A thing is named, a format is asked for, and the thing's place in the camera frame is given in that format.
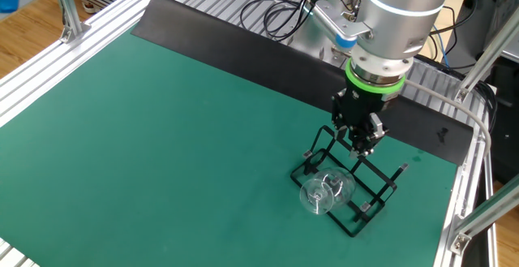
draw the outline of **aluminum frame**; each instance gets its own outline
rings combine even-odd
[[[251,0],[177,1],[238,25],[240,10]],[[37,56],[1,79],[0,127],[136,24],[148,3],[149,0],[116,0],[85,22],[91,28],[81,38],[66,44],[61,41],[54,42]],[[266,36],[261,19],[271,4],[273,2],[265,2],[254,6],[244,15],[246,26],[252,32]],[[271,24],[276,25],[283,20],[283,16],[278,16]],[[456,86],[460,83],[459,80],[440,73],[434,67],[419,61],[415,61],[408,78],[447,97],[453,97],[456,93]],[[474,208],[474,199],[483,163],[484,141],[481,130],[466,114],[434,97],[416,91],[415,88],[404,87],[401,94],[474,127],[469,154],[464,165],[457,168],[453,193],[448,203],[444,227],[441,231],[433,265],[434,267],[461,266],[461,257],[448,250],[447,238],[449,233],[452,232],[451,224],[454,216],[465,216]],[[488,112],[483,99],[479,95],[470,93],[464,106],[470,108],[488,125]],[[495,231],[493,231],[493,235],[489,232],[489,236],[495,238]],[[489,248],[493,252],[491,257],[495,258],[495,240],[490,240],[489,244],[491,245]]]

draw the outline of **black metal frame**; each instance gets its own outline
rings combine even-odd
[[[326,149],[319,149],[317,152],[314,152],[315,146],[317,145],[317,141],[319,140],[319,137],[321,135],[322,131],[326,131],[331,137],[332,141],[328,144],[328,147]],[[341,144],[344,148],[348,150],[348,153],[351,151],[352,147],[351,145],[347,144],[344,139],[337,138],[336,132],[334,132],[330,127],[328,126],[322,126],[319,131],[317,132],[317,136],[315,137],[314,144],[311,146],[311,149],[309,152],[305,153],[305,162],[298,166],[295,170],[292,171],[290,174],[290,178],[299,186],[302,187],[302,183],[299,182],[297,176],[298,172],[303,169],[304,175],[309,175],[310,173],[315,174],[319,172],[317,169],[319,165],[321,165],[326,158],[331,159],[337,166],[347,170],[350,174],[354,176],[355,182],[357,185],[359,185],[364,191],[366,191],[368,194],[370,194],[373,198],[369,202],[369,208],[363,207],[364,205],[358,206],[356,205],[352,200],[348,202],[348,206],[356,213],[354,217],[354,222],[357,223],[357,227],[355,230],[349,230],[334,214],[334,210],[327,212],[327,215],[350,237],[355,237],[365,226],[366,224],[373,219],[373,217],[385,206],[386,201],[392,196],[392,194],[396,191],[397,185],[394,183],[395,180],[398,178],[398,176],[405,170],[407,167],[406,164],[400,166],[398,170],[393,174],[391,178],[388,178],[384,173],[382,173],[376,166],[374,166],[371,162],[369,162],[364,156],[358,156],[358,160],[353,166],[351,170],[346,168],[339,160],[337,160],[330,151],[332,150],[333,145],[338,142]],[[313,157],[318,156],[318,154],[322,153],[322,157],[316,162],[311,163],[311,160]],[[381,178],[385,185],[377,192],[375,193],[373,190],[371,190],[361,179],[358,178],[358,176],[355,175],[355,172],[357,169],[364,164],[367,166],[373,173],[375,173],[379,178]],[[382,196],[384,193],[389,189],[392,189],[391,194],[383,200]],[[376,206],[376,204],[379,204],[379,206],[375,209],[375,212],[371,215],[368,214],[368,210]]]

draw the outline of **metal bracket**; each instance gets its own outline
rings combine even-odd
[[[87,31],[90,26],[79,20],[78,11],[75,9],[74,0],[58,0],[59,7],[63,16],[63,33],[60,41],[68,43],[73,41],[83,32]]]
[[[459,224],[462,220],[463,220],[463,218],[461,216],[456,215],[453,218],[453,225]],[[472,238],[469,237],[468,235],[461,234],[461,233],[457,234],[454,237],[453,243],[451,243],[451,245],[450,245],[451,252],[455,253],[458,256],[462,256],[463,252],[465,251],[465,249],[469,245],[469,241],[471,239]]]
[[[311,2],[307,2],[306,9],[311,9]],[[315,3],[311,14],[316,19],[316,22],[325,31],[326,36],[337,47],[341,47],[337,43],[337,36],[347,41],[355,41],[357,36],[369,33],[371,29],[363,22],[350,22],[345,19],[342,13],[337,12],[332,8],[332,5],[326,0],[319,0]]]
[[[376,138],[381,138],[382,136],[384,136],[384,127],[383,127],[382,121],[380,121],[380,118],[377,114],[375,114],[375,113],[370,114],[370,122],[371,122],[371,125],[373,126],[373,135]]]

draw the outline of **transparent plastic cup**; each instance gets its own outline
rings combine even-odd
[[[314,214],[325,214],[346,205],[355,192],[354,176],[340,167],[327,168],[306,181],[299,192],[302,205]]]

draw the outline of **green mat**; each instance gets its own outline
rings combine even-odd
[[[329,123],[127,32],[0,128],[0,237],[44,267],[432,265],[456,166],[383,139],[410,168],[352,239],[289,178]]]

